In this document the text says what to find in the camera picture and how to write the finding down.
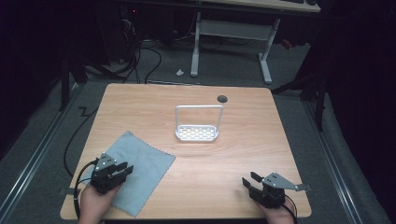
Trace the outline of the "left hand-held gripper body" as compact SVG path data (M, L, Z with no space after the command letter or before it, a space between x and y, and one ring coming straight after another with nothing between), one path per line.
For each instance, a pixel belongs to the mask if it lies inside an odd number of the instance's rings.
M122 177L121 173L117 172L117 160L102 153L95 164L92 176L91 185L101 194L106 194L111 189L121 185L125 182L126 177Z

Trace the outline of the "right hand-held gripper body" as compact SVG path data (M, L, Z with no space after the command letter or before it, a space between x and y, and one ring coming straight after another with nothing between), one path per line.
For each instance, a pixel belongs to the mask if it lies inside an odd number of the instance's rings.
M278 208L286 201L286 189L309 191L309 184L293 184L282 175L273 172L262 179L262 189L247 189L249 197L266 208Z

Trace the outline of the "grey cloth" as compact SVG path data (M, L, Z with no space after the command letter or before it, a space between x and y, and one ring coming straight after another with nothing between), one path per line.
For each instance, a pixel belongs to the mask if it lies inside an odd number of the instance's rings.
M176 158L150 146L130 132L121 135L106 154L117 163L126 161L134 167L112 201L113 206L133 217L142 210Z

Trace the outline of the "person's right hand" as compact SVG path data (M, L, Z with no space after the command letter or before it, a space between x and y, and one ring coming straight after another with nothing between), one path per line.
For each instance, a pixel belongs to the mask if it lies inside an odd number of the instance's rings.
M293 204L290 200L286 200L284 205L279 208L268 209L259 203L256 205L262 210L268 224L294 224L293 216L295 213Z

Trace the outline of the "black metal stand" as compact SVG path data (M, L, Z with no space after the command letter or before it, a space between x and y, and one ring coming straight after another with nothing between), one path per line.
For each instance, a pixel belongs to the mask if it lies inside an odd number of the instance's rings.
M70 99L70 82L69 78L73 79L77 83L85 84L87 82L87 75L84 70L83 61L81 57L76 53L68 52L65 54L62 60L62 71L61 71L61 106L60 110L65 110Z
M280 94L286 90L301 89L300 99L303 102L314 101L314 121L317 128L322 132L322 119L325 109L325 92L327 77L325 75L311 74L305 77L298 77L292 82L271 90L272 94Z

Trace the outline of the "black computer tower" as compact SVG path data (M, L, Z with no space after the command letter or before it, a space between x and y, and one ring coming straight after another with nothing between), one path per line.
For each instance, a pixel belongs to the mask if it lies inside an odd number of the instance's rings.
M125 57L131 61L139 43L140 25L139 10L137 7L120 6L121 33L125 40Z

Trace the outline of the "white-framed desk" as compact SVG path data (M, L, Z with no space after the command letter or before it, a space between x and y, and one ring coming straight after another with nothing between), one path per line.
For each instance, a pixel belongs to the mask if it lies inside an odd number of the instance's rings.
M302 13L303 15L316 14L321 11L315 0L192 0L197 7L230 7L237 9L268 9L275 13ZM267 57L273 45L280 17L275 16L268 24L252 23L247 21L226 21L223 19L203 19L202 10L195 14L194 48L191 56L191 76L199 74L200 37L202 35L230 37L237 39L264 41L266 46L258 53L258 60L262 69L263 80L266 84L272 83L268 68Z

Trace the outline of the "metal floor rail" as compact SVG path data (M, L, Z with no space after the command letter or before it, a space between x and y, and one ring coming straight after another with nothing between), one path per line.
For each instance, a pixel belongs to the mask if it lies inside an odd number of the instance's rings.
M324 163L327 166L329 175L334 184L335 190L337 192L338 198L346 212L347 219L350 224L363 224L361 219L361 214L357 209L357 206L353 200L349 187L345 179L342 176L342 173L336 163L336 160L332 154L330 145L324 135L324 132L321 131L316 123L315 119L315 111L313 106L308 102L302 102L304 107L304 111L309 117L309 121L315 130L317 139L320 143L320 148L322 154L324 156Z
M60 130L70 105L83 88L84 84L74 83L68 89L70 99L62 106L62 85L56 84L0 161L0 224L7 223L50 150L50 144Z

